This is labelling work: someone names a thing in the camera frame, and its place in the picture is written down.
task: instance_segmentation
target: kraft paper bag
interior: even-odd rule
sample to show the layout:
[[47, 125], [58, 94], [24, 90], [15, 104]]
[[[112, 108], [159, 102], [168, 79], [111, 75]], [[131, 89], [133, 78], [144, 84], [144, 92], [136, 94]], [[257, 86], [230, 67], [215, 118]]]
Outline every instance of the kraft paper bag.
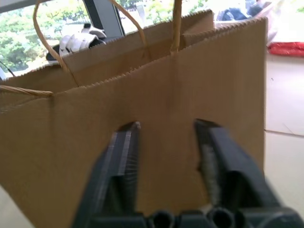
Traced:
[[[211, 10], [192, 14], [181, 19], [180, 47], [186, 47], [183, 35], [197, 34], [213, 29]], [[106, 45], [95, 46], [64, 57], [64, 61], [76, 78], [78, 85], [86, 86], [110, 79], [136, 69], [144, 64], [167, 56], [170, 53], [172, 21], [145, 28], [150, 56], [141, 40], [139, 32], [127, 35]], [[52, 91], [54, 93], [77, 87], [74, 79], [59, 65], [10, 78], [0, 85], [26, 89]], [[34, 97], [0, 94], [0, 110], [8, 106], [22, 104]]]
[[0, 184], [36, 228], [71, 226], [92, 166], [129, 122], [141, 124], [136, 209], [146, 215], [209, 202], [196, 118], [226, 127], [263, 167], [266, 21], [189, 35], [185, 43], [110, 80], [0, 113]]

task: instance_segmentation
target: brown paper bag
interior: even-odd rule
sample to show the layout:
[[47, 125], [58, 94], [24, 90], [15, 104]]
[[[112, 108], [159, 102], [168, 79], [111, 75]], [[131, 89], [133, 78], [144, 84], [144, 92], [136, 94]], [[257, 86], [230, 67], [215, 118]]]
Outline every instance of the brown paper bag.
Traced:
[[[202, 11], [181, 19], [181, 34], [196, 34], [213, 29], [212, 11]], [[79, 86], [90, 85], [111, 77], [126, 73], [144, 64], [164, 57], [170, 53], [172, 22], [160, 23], [143, 30], [151, 56], [146, 49], [139, 32], [127, 35], [91, 49], [83, 50], [64, 57], [68, 68], [74, 74]], [[77, 87], [73, 78], [59, 65], [47, 66], [25, 75], [10, 78], [0, 85], [22, 87], [54, 93]], [[0, 95], [0, 110], [18, 105], [33, 97], [23, 95]]]
[[265, 31], [260, 19], [187, 36], [189, 47], [125, 75], [0, 113], [1, 185], [37, 228], [67, 228], [112, 133], [139, 121], [137, 210], [208, 203], [194, 119], [228, 128], [263, 167]]

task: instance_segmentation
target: red object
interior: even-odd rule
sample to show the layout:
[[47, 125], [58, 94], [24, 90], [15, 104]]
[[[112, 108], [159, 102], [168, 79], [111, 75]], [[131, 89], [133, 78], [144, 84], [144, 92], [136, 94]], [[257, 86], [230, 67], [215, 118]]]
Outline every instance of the red object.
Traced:
[[303, 42], [274, 42], [268, 46], [270, 54], [304, 57]]

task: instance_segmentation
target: paper bag handle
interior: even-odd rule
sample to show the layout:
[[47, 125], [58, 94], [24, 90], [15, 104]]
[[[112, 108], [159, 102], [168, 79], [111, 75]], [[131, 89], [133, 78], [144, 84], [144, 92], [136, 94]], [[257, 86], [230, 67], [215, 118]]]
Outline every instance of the paper bag handle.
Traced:
[[[143, 44], [146, 48], [148, 48], [148, 43], [146, 37], [144, 35], [143, 29], [140, 27], [138, 22], [126, 11], [120, 4], [118, 4], [115, 0], [109, 0], [113, 5], [115, 5], [131, 22], [137, 27], [140, 37], [143, 41]], [[58, 61], [61, 65], [63, 70], [68, 72], [72, 77], [77, 86], [79, 87], [79, 83], [77, 82], [76, 78], [64, 62], [63, 58], [48, 44], [47, 40], [43, 36], [40, 27], [37, 22], [37, 10], [40, 4], [40, 0], [36, 1], [36, 5], [34, 8], [33, 13], [33, 21], [34, 21], [34, 28], [37, 32], [37, 35], [45, 48], [50, 52], [50, 54]], [[173, 9], [173, 39], [170, 52], [172, 55], [178, 52], [180, 46], [180, 33], [181, 33], [181, 4], [182, 0], [175, 0], [174, 1], [174, 9]], [[39, 90], [32, 90], [32, 89], [24, 89], [18, 87], [12, 87], [7, 85], [0, 85], [0, 92], [10, 92], [10, 93], [17, 93], [17, 94], [26, 94], [26, 95], [37, 95], [37, 96], [52, 96], [53, 92], [50, 91], [39, 91]]]

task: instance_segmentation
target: white tile floor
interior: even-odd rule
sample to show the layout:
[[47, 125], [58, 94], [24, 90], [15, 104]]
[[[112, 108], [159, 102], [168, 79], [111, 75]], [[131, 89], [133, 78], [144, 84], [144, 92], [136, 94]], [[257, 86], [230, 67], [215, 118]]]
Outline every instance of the white tile floor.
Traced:
[[[267, 58], [265, 174], [304, 218], [304, 59]], [[0, 187], [0, 228], [18, 227], [32, 225]]]

